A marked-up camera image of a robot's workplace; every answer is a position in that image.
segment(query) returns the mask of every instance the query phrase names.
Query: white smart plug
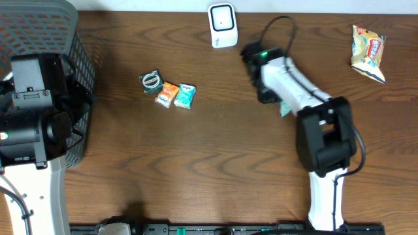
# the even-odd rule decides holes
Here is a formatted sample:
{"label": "white smart plug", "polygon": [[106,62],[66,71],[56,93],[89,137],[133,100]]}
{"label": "white smart plug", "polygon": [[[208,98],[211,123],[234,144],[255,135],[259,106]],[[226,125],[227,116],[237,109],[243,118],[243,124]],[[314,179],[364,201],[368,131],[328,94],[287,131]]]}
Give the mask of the white smart plug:
{"label": "white smart plug", "polygon": [[213,4],[208,9],[212,46],[224,48],[238,42],[235,9],[230,3]]}

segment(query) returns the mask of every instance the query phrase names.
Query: wood grain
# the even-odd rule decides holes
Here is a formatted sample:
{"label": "wood grain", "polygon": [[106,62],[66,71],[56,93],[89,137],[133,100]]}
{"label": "wood grain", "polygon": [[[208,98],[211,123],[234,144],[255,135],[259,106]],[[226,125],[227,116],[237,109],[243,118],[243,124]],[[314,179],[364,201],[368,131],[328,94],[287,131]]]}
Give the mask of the wood grain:
{"label": "wood grain", "polygon": [[[215,50],[203,13],[80,12],[99,103],[84,162],[67,171],[71,223],[127,211],[173,223],[305,220],[310,190],[295,151],[295,119],[257,102],[239,56],[276,15],[237,14],[238,45]],[[416,234],[418,16],[292,15],[299,24],[292,57],[323,91],[351,101],[366,144],[366,167],[345,182],[344,218]],[[387,36],[387,85],[349,66],[353,24]],[[266,46],[284,46],[289,30],[278,22]],[[145,96],[138,76],[153,69],[169,82],[196,85],[191,110]],[[0,204],[0,229],[11,234]]]}

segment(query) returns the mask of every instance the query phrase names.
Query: robotic arm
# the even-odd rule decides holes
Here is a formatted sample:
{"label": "robotic arm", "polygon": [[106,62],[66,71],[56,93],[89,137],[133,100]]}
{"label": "robotic arm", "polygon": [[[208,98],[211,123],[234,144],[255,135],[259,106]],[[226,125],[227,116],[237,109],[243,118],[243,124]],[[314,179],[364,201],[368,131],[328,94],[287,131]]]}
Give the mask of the robotic arm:
{"label": "robotic arm", "polygon": [[[284,101],[297,117],[297,153],[310,175],[309,223],[316,230],[340,228],[344,224],[344,178],[338,179],[335,195],[334,180],[347,172],[349,160],[356,152],[355,135],[349,125],[349,103],[343,97],[332,99],[318,89],[281,49],[264,50],[258,41],[247,45],[241,55],[259,101]],[[322,125],[332,125],[332,129],[324,133]]]}
{"label": "robotic arm", "polygon": [[[62,61],[72,67],[67,75]],[[30,211],[22,217],[18,201],[6,197],[14,234],[70,234],[64,155],[83,139],[74,125],[95,97],[75,80],[66,55],[15,56],[12,71],[12,100],[0,113],[0,186]],[[68,146],[71,133],[81,138]]]}

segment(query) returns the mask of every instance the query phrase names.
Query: wire mesh basket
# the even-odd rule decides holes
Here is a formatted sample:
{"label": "wire mesh basket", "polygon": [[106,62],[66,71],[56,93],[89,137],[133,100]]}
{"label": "wire mesh basket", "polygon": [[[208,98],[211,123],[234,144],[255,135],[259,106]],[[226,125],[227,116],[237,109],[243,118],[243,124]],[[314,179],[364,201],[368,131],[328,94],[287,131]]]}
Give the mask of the wire mesh basket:
{"label": "wire mesh basket", "polygon": [[[93,92],[95,69],[76,32],[77,10],[65,0],[0,0],[0,79],[12,69],[14,55],[35,53],[67,54],[76,67],[76,79]],[[70,66],[63,61],[65,72]],[[90,112],[74,126],[87,135]],[[71,146],[80,137],[67,139]],[[65,159],[67,168],[78,165],[85,140],[71,148]]]}

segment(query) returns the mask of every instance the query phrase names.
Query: small snack packet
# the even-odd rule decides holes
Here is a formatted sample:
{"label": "small snack packet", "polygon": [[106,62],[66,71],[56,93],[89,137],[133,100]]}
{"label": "small snack packet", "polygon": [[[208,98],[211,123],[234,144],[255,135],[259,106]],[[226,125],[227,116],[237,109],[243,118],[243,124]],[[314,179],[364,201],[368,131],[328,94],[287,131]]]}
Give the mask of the small snack packet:
{"label": "small snack packet", "polygon": [[292,110],[292,107],[284,101],[281,101],[279,104],[281,117],[286,116]]}
{"label": "small snack packet", "polygon": [[161,104],[165,108],[170,108],[172,100],[178,92],[178,86],[164,82],[163,90],[155,98],[155,102]]}
{"label": "small snack packet", "polygon": [[386,36],[353,25],[353,57],[351,67],[357,72],[386,84],[379,69]]}
{"label": "small snack packet", "polygon": [[196,87],[186,84],[180,84],[180,91],[174,101],[174,105],[182,108],[191,108],[191,101],[195,95]]}
{"label": "small snack packet", "polygon": [[149,94],[154,94],[160,92],[163,88],[163,79],[158,72],[158,69],[139,76],[139,80],[142,82],[142,86],[144,87],[144,92]]}

